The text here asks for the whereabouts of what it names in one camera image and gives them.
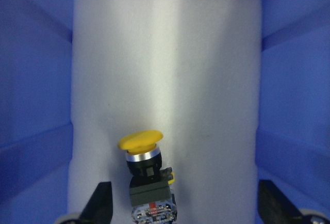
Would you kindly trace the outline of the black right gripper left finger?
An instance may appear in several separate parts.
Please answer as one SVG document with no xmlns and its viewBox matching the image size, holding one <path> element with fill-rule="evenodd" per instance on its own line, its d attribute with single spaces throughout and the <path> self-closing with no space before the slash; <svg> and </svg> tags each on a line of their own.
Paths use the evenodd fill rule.
<svg viewBox="0 0 330 224">
<path fill-rule="evenodd" d="M 78 223 L 111 223 L 113 217 L 112 184 L 98 183 L 78 218 Z"/>
</svg>

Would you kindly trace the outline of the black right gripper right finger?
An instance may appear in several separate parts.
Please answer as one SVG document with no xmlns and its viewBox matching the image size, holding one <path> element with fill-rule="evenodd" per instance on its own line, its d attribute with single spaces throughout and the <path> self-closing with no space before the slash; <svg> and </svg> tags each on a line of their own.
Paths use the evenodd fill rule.
<svg viewBox="0 0 330 224">
<path fill-rule="evenodd" d="M 263 223 L 306 223 L 303 214 L 271 180 L 259 180 L 257 211 Z"/>
</svg>

